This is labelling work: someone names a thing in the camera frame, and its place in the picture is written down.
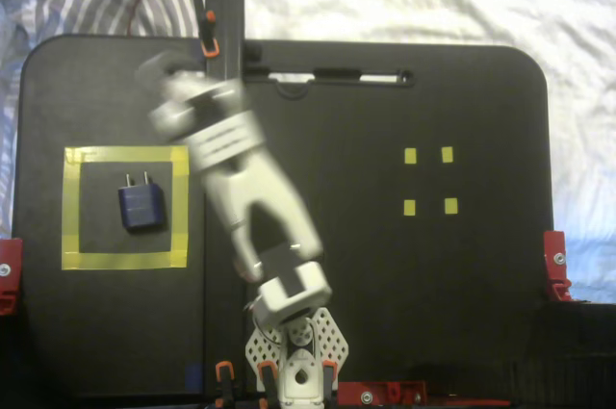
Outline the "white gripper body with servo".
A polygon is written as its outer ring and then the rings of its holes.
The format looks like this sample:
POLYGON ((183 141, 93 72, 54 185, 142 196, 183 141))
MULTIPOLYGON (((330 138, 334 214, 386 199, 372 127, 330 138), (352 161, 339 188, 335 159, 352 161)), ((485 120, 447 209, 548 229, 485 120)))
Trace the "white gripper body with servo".
POLYGON ((176 72, 166 79, 171 119, 182 133, 237 115, 248 108, 240 79, 218 80, 197 72, 176 72))

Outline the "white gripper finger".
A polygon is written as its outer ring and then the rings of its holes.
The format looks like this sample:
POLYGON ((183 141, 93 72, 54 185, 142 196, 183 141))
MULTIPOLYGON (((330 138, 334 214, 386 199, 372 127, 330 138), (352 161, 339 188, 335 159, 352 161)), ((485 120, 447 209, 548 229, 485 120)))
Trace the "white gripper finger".
POLYGON ((186 133, 193 127, 193 107, 183 103, 164 103, 149 114, 159 133, 186 133))
POLYGON ((200 60, 183 53, 162 52, 140 65, 137 69, 137 81, 141 85, 160 85, 177 72, 201 70, 200 60))

